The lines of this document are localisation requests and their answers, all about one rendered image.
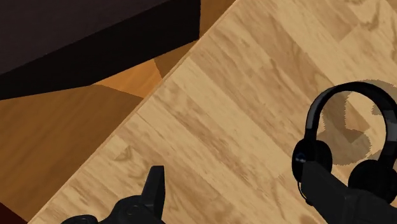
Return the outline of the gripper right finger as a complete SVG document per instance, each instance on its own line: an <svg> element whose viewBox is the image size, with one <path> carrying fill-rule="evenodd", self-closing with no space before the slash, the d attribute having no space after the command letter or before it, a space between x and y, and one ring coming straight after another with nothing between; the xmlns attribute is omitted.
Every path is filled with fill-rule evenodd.
<svg viewBox="0 0 397 224"><path fill-rule="evenodd" d="M302 193L327 224L397 224L397 208L378 196L348 188L316 162L306 162Z"/></svg>

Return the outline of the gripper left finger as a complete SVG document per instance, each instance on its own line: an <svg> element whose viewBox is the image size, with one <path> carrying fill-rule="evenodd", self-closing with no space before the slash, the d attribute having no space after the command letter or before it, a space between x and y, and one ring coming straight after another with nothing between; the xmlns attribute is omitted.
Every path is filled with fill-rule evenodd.
<svg viewBox="0 0 397 224"><path fill-rule="evenodd" d="M120 199L105 219L90 214L72 216L61 224L166 224L162 221L165 202L164 166L151 167L143 191Z"/></svg>

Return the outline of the black headphones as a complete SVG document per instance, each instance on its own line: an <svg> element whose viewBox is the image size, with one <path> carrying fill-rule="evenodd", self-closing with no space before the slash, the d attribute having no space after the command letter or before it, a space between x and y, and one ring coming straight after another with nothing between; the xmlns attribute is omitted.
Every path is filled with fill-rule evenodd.
<svg viewBox="0 0 397 224"><path fill-rule="evenodd" d="M348 187L371 192L390 204L397 197L397 171L393 169L397 161L397 103L386 91L371 83L343 83L327 88L315 98L307 114L304 137L293 150L293 176L300 185L303 165L307 161L315 161L331 172L331 150L324 141L317 139L317 130L324 105L333 95L345 91L357 92L371 99L380 109L386 127L386 140L379 158L360 162L349 176Z"/></svg>

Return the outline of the light wooden table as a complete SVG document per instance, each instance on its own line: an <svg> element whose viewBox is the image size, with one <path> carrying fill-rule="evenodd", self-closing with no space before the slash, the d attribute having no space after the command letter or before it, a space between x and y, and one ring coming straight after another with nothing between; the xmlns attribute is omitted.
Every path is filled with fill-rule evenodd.
<svg viewBox="0 0 397 224"><path fill-rule="evenodd" d="M397 92L397 0L236 0L29 224L105 218L163 165L167 224L325 224L291 155L324 89Z"/></svg>

